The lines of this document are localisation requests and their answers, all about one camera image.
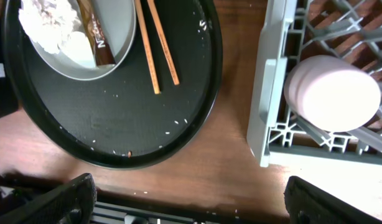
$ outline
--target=brown wrapper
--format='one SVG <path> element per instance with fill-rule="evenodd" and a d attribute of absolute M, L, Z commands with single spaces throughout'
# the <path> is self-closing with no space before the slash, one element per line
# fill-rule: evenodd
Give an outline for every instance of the brown wrapper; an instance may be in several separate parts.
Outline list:
<path fill-rule="evenodd" d="M 86 36 L 89 39 L 96 65 L 114 65 L 115 59 L 112 55 L 108 41 L 105 39 L 93 3 L 90 0 L 77 1 L 82 15 L 83 26 L 85 28 Z"/>

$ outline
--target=chopsticks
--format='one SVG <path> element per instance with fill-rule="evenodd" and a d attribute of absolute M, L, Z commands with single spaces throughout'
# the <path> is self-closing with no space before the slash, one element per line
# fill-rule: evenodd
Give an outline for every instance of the chopsticks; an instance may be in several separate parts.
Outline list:
<path fill-rule="evenodd" d="M 166 37 L 162 28 L 161 20 L 159 19 L 158 12 L 155 7 L 155 2 L 154 0 L 147 0 L 149 10 L 151 11 L 152 18 L 155 23 L 155 27 L 157 29 L 157 33 L 159 36 L 159 40 L 161 41 L 162 48 L 164 50 L 166 62 L 169 66 L 170 74 L 172 75 L 173 83 L 175 85 L 178 85 L 179 78 L 177 76 L 176 69 L 174 67 L 173 59 L 170 54 L 169 46 L 167 45 L 166 42 Z M 147 62 L 148 62 L 148 67 L 149 67 L 149 73 L 151 75 L 151 80 L 152 80 L 152 85 L 154 87 L 154 92 L 155 94 L 159 94 L 161 91 L 159 90 L 159 84 L 158 84 L 158 79 L 156 76 L 156 70 L 155 70 L 155 65 L 154 65 L 154 59 L 152 58 L 152 52 L 151 52 L 151 46 L 149 44 L 149 39 L 148 39 L 148 33 L 147 33 L 147 27 L 146 23 L 144 20 L 144 14 L 142 12 L 142 7 L 141 7 L 141 2 L 140 0 L 135 0 L 136 3 L 136 11 L 137 11 L 137 18 L 139 20 L 140 24 L 140 30 L 141 30 L 141 35 L 142 35 L 142 41 L 144 43 L 144 49 L 146 51 L 146 56 L 147 56 Z"/>

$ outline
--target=crumpled white paper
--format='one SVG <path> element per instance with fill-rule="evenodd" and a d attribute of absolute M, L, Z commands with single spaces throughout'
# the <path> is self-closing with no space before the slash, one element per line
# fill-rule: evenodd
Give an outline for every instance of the crumpled white paper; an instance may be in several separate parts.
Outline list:
<path fill-rule="evenodd" d="M 32 41 L 40 44 L 50 54 L 70 40 L 82 22 L 68 0 L 21 0 L 19 20 Z"/>

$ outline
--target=wooden surface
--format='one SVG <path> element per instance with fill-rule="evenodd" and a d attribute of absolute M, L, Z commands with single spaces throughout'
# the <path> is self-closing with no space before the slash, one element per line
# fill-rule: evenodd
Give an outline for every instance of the wooden surface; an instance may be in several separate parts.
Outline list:
<path fill-rule="evenodd" d="M 382 219 L 382 167 L 259 167 L 245 136 L 267 2 L 215 4 L 223 35 L 223 83 L 210 117 L 186 148 L 145 169 L 107 170 L 69 156 L 18 111 L 0 119 L 0 174 L 65 182 L 89 172 L 101 190 L 135 200 L 271 223 L 287 222 L 283 191 L 288 178 L 298 175 Z"/>

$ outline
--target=gray plastic dish rack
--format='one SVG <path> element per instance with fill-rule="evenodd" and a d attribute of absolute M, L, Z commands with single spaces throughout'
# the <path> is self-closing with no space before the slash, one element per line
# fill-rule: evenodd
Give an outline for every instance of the gray plastic dish rack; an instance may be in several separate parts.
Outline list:
<path fill-rule="evenodd" d="M 312 1 L 268 1 L 259 40 L 248 144 L 262 167 L 317 159 L 382 165 L 382 129 L 374 132 L 361 127 L 348 133 L 328 133 L 294 114 L 282 97 L 287 73 L 300 62 L 303 49 L 312 43 L 319 44 L 328 54 L 342 59 L 361 44 L 366 44 L 374 53 L 376 63 L 365 72 L 369 75 L 382 72 L 382 50 L 377 44 L 382 42 L 382 25 L 375 30 L 364 30 L 360 25 L 363 18 L 356 12 L 365 0 L 354 1 L 356 3 L 353 5 L 346 0 L 329 0 L 342 16 L 323 29 L 315 29 L 307 18 Z M 306 30 L 311 34 L 308 41 L 304 40 Z M 361 40 L 341 54 L 326 42 L 357 32 L 362 36 Z M 296 47 L 293 54 L 286 53 L 287 45 Z M 382 120 L 382 100 L 376 115 Z"/>

